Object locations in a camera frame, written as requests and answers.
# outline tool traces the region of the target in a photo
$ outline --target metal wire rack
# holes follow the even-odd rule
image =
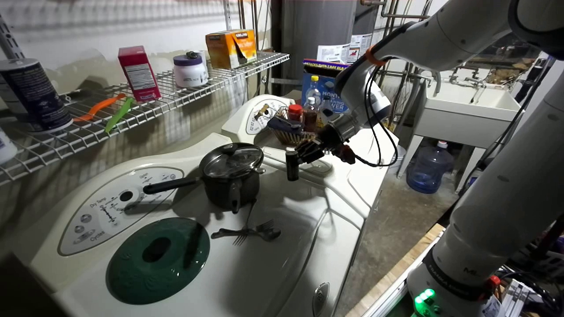
[[[143,124],[160,118],[164,113],[178,108],[185,108],[194,101],[208,97],[231,83],[235,76],[254,76],[263,71],[268,71],[275,66],[287,62],[289,57],[282,53],[261,53],[259,59],[245,67],[240,67],[231,73],[220,73],[210,80],[210,85],[187,90],[176,88],[171,73],[159,74],[159,88],[162,97],[159,101],[150,101],[143,104],[136,104],[129,115],[116,125],[111,134],[104,133],[106,122],[111,118],[111,111],[102,111],[97,120],[78,125],[72,124],[69,129],[51,134],[34,134],[28,136],[25,147],[19,147],[18,155],[7,164],[0,166],[0,187],[7,185],[14,180],[28,177],[32,173],[41,171],[46,166],[60,162],[74,154],[79,154],[86,148],[92,148],[99,143],[104,143],[125,131],[136,129]],[[113,87],[108,94],[127,92],[127,85]],[[69,108],[72,115],[83,115],[88,108]]]

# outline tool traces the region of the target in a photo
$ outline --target yellow package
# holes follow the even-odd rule
[[[229,30],[206,36],[213,69],[236,69],[257,60],[254,30]]]

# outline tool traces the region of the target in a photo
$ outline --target saucepan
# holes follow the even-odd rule
[[[199,180],[173,180],[152,184],[143,189],[145,194],[166,192],[178,187],[205,184],[212,205],[222,210],[233,210],[254,203],[259,194],[259,175],[264,154],[249,143],[231,143],[206,154],[199,162]]]

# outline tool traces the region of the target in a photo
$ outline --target white container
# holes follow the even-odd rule
[[[189,52],[175,57],[175,83],[182,88],[198,88],[210,81],[208,67],[201,55]]]
[[[0,129],[0,164],[14,159],[18,154],[18,148],[14,143],[5,136],[5,133]]]

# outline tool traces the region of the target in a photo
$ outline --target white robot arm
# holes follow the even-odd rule
[[[349,124],[374,125],[386,108],[367,104],[367,74],[390,59],[446,71],[515,32],[564,59],[562,0],[450,0],[428,22],[402,27],[337,78]],[[347,140],[354,129],[335,125]],[[564,212],[564,76],[536,113],[460,199],[451,224],[407,279],[418,296],[432,287],[441,316],[478,316],[488,277]]]

